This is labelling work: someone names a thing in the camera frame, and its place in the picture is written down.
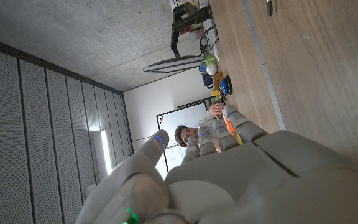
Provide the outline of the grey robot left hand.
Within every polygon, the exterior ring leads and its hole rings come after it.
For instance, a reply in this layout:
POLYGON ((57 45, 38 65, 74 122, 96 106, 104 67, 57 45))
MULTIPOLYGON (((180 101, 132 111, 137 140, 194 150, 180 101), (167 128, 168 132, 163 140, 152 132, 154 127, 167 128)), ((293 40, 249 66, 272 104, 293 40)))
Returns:
POLYGON ((168 144, 157 131, 84 203, 78 223, 358 223, 358 166, 289 131, 267 133, 231 105, 216 121, 220 150, 199 129, 183 162, 156 170, 168 144))

